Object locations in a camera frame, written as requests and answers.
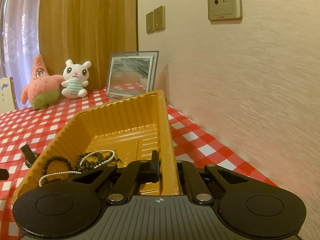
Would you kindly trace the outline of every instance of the toy eye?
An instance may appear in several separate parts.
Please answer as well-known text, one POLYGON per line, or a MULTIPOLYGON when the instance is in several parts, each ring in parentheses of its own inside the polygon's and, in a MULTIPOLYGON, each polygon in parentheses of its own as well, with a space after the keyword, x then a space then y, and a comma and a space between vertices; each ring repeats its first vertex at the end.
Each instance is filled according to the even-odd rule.
POLYGON ((36 73, 36 77, 42 77, 43 76, 43 72, 42 71, 38 71, 37 73, 36 73))

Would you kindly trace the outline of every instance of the table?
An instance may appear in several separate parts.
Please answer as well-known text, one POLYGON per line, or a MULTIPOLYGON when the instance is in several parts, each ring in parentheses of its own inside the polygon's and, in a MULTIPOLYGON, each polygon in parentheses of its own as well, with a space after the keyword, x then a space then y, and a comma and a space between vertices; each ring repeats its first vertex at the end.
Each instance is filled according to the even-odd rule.
MULTIPOLYGON (((7 181, 0 182, 1 240, 17 240, 19 236, 10 198, 28 171, 20 147, 28 143, 35 153, 41 153, 75 113, 107 102, 105 89, 101 89, 90 91, 85 98, 64 99, 47 109, 26 107, 0 115, 0 168, 10 174, 7 181)), ((169 105, 167 110, 176 159, 190 161, 199 168, 215 163, 275 185, 182 113, 169 105)))

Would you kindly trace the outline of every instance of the chair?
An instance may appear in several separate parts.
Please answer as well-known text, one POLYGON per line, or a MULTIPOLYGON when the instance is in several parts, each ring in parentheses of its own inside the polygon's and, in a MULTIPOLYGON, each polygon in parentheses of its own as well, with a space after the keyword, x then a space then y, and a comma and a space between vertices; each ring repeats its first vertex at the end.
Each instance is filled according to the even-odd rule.
POLYGON ((17 101, 14 94, 13 78, 0 79, 0 114, 17 109, 17 101))

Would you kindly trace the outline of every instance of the pink starfish plush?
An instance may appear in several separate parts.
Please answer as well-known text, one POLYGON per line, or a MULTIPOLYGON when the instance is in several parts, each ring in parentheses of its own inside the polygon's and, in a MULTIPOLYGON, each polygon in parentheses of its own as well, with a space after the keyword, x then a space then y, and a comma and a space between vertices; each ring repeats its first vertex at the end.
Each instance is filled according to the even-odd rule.
POLYGON ((44 109, 54 105, 60 97, 60 85, 64 81, 62 75, 49 76, 41 55, 33 61, 30 83, 21 93, 21 103, 29 100, 34 109, 44 109))

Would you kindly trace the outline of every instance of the wall socket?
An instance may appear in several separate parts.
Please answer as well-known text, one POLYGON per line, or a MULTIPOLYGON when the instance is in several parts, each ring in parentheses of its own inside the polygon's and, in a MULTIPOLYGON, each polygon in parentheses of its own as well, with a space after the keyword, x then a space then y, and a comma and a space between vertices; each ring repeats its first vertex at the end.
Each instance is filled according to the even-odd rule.
POLYGON ((165 8, 163 5, 153 11, 155 18, 155 31, 165 29, 165 8))
POLYGON ((242 0, 208 0, 209 21, 242 18, 242 0))
POLYGON ((155 32, 155 21, 154 21, 154 13, 149 12, 146 15, 146 26, 147 26, 147 33, 155 32))

